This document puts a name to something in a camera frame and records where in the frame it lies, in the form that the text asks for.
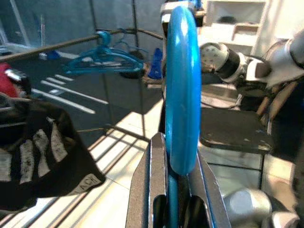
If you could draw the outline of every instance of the tiled floor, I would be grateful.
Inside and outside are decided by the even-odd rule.
[[[205,99],[205,101],[212,102],[214,105],[219,104],[216,100]],[[148,138],[151,138],[157,132],[161,105],[162,101],[157,103],[145,115],[145,133]],[[231,104],[229,102],[221,102],[220,105]],[[118,126],[137,134],[142,134],[141,116],[137,113],[130,113],[118,123]],[[104,170],[121,151],[128,148],[133,142],[135,142],[133,147],[107,174],[108,180],[106,183],[91,191],[63,223],[60,224],[61,228],[96,227],[97,224],[98,227],[123,228],[125,226],[132,175],[147,147],[147,142],[136,141],[134,137],[113,131],[91,151],[94,159],[97,159],[107,148],[112,147],[97,162],[98,167]],[[248,167],[259,166],[259,157],[255,154],[214,150],[203,145],[199,145],[199,149],[208,162]],[[295,203],[294,196],[290,190],[292,164],[274,157],[269,157],[267,161],[267,172],[265,173],[266,178],[263,185],[264,190],[281,200],[289,209],[292,209]],[[257,187],[257,171],[244,171],[220,166],[211,166],[211,168],[218,179],[223,196],[243,187]],[[31,227],[49,227],[75,197],[77,196],[61,197]],[[39,199],[37,206],[18,214],[5,227],[23,227],[49,201],[50,199]]]

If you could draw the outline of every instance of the black cloth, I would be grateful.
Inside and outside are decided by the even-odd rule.
[[[21,210],[35,198],[78,194],[104,183],[67,112],[36,100],[14,104],[0,112],[0,210]],[[20,121],[26,124],[4,126]]]

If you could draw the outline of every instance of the gray wall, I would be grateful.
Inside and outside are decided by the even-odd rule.
[[[164,0],[135,0],[138,28],[162,34],[160,25],[160,7]],[[45,18],[46,45],[70,39],[92,35],[94,31],[89,0],[15,0],[21,19],[27,31],[30,44],[40,47],[39,20]],[[117,29],[133,27],[131,0],[93,0],[95,18],[99,29]],[[0,18],[6,26],[5,31],[12,42],[24,44],[16,36],[18,25],[8,12],[9,0],[0,0]],[[121,35],[114,35],[113,42]],[[127,35],[127,41],[134,45],[134,36]],[[153,54],[155,48],[162,47],[161,41],[147,35],[139,36],[140,47]],[[60,51],[79,54],[96,46],[95,41],[66,47]]]

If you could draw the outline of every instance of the red object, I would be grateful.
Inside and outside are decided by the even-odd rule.
[[[11,66],[9,64],[0,63],[0,92],[6,94],[9,97],[18,97],[14,85],[5,74],[5,71],[7,69],[11,69]]]

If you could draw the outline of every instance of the white parking line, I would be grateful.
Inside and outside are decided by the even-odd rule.
[[[41,83],[45,84],[45,85],[49,85],[49,86],[55,87],[57,89],[61,89],[61,90],[67,91],[67,92],[72,93],[72,94],[76,94],[76,95],[79,95],[79,96],[86,97],[88,99],[91,99],[91,100],[94,100],[94,101],[97,101],[97,102],[100,102],[100,103],[103,103],[103,104],[106,104],[106,105],[109,104],[107,101],[104,101],[104,100],[101,100],[101,99],[98,99],[96,97],[89,96],[89,95],[86,95],[86,94],[82,94],[82,93],[77,92],[75,90],[71,90],[71,89],[68,89],[68,88],[56,85],[56,84],[51,83],[51,82],[47,82],[47,81],[42,80]]]
[[[74,79],[69,78],[69,77],[65,77],[65,76],[62,76],[62,75],[55,75],[55,77],[66,80],[66,81],[69,81],[69,82],[74,81]]]
[[[51,99],[53,99],[53,100],[62,102],[62,103],[64,103],[64,104],[66,104],[66,105],[69,105],[69,106],[72,106],[72,107],[74,107],[74,108],[77,108],[77,109],[79,109],[79,110],[81,110],[81,111],[83,111],[83,112],[85,112],[85,113],[95,114],[95,111],[94,111],[94,110],[89,109],[89,108],[87,108],[87,107],[84,107],[84,106],[82,106],[82,105],[79,105],[79,104],[77,104],[77,103],[75,103],[75,102],[66,100],[66,99],[64,99],[64,98],[61,98],[61,97],[58,97],[58,96],[55,96],[55,95],[52,95],[52,94],[48,94],[48,93],[45,93],[45,92],[40,91],[40,90],[37,90],[37,89],[32,89],[32,92],[35,93],[35,94],[41,94],[41,95],[43,95],[43,96],[45,96],[45,97],[48,97],[48,98],[51,98]]]
[[[51,81],[51,82],[56,82],[56,83],[61,84],[61,85],[64,85],[64,84],[65,84],[65,82],[59,81],[59,80],[54,79],[54,78],[52,78],[52,77],[47,77],[47,80],[49,80],[49,81]]]

